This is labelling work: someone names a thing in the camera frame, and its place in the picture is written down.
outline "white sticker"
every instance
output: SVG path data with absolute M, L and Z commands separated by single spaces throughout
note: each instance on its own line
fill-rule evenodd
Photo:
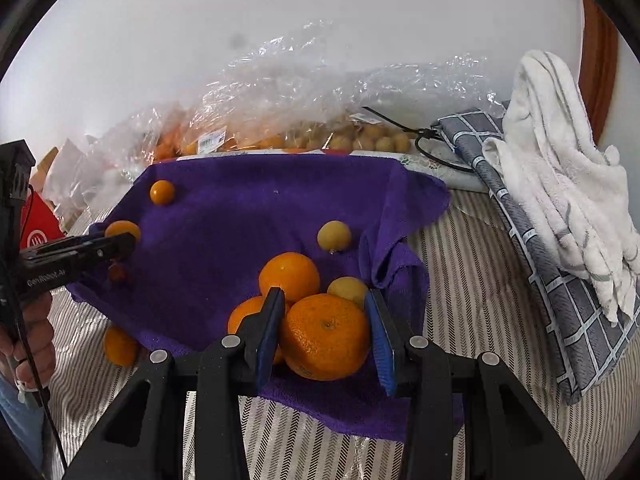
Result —
M 198 155 L 215 152 L 225 143 L 226 126 L 198 139 Z
M 363 123 L 369 124 L 380 124 L 382 121 L 380 119 L 375 118 L 374 116 L 367 114 L 353 114 L 349 116 L 351 119 L 356 119 L 357 121 L 361 121 Z

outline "finger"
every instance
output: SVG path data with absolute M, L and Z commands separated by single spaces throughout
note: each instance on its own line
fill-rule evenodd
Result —
M 35 354 L 39 352 L 48 346 L 52 340 L 53 327 L 47 319 L 31 325 L 29 333 L 27 334 L 27 341 L 29 342 L 31 353 Z M 15 344 L 14 357 L 18 361 L 27 358 L 27 352 L 24 351 L 24 346 L 21 342 Z
M 53 301 L 50 292 L 46 292 L 36 300 L 31 301 L 22 311 L 25 323 L 35 323 L 47 319 Z
M 4 355 L 11 355 L 14 351 L 14 343 L 11 341 L 4 329 L 0 328 L 0 352 Z
M 53 344 L 34 353 L 33 359 L 36 362 L 36 369 L 40 377 L 41 384 L 47 384 L 56 369 L 56 349 Z M 24 382 L 27 388 L 36 388 L 36 382 L 31 373 L 28 361 L 21 362 L 15 369 L 16 377 Z

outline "silver screw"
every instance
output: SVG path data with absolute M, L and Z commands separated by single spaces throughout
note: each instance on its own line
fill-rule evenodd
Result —
M 489 366 L 500 364 L 500 358 L 493 352 L 485 352 L 482 354 L 482 362 Z
M 166 350 L 154 350 L 153 352 L 151 352 L 149 360 L 154 364 L 158 364 L 167 359 L 167 357 L 169 357 L 169 354 L 166 352 Z
M 222 346 L 225 348 L 235 348 L 240 344 L 240 338 L 237 335 L 225 335 L 222 338 Z
M 414 348 L 427 348 L 429 341 L 421 335 L 414 335 L 409 339 L 409 344 Z

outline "human hand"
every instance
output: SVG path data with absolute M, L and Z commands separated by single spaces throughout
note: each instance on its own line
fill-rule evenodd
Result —
M 31 353 L 38 369 L 41 384 L 47 384 L 56 369 L 56 350 L 53 347 L 53 327 L 47 319 L 51 309 L 51 294 L 46 292 L 36 300 L 28 304 L 22 314 L 27 326 L 27 339 L 31 347 Z M 35 380 L 31 375 L 27 354 L 22 343 L 13 343 L 7 333 L 0 327 L 0 372 L 11 382 L 11 370 L 4 357 L 13 356 L 20 364 L 15 369 L 16 376 L 24 382 L 25 387 L 36 388 Z

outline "blue sleeve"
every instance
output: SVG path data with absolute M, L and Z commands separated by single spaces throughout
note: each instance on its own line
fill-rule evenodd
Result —
M 42 469 L 42 408 L 30 410 L 18 400 L 18 390 L 0 374 L 0 412 L 36 469 Z

